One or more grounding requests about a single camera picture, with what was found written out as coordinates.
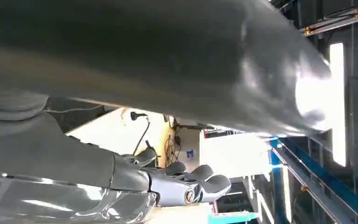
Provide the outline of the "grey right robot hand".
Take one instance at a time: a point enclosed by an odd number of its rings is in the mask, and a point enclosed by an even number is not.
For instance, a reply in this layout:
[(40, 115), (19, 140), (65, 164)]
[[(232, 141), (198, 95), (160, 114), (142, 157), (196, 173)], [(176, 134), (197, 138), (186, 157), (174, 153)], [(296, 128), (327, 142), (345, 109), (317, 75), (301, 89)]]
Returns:
[(141, 224), (230, 189), (65, 135), (50, 96), (304, 136), (332, 127), (331, 82), (265, 0), (0, 0), (0, 224)]

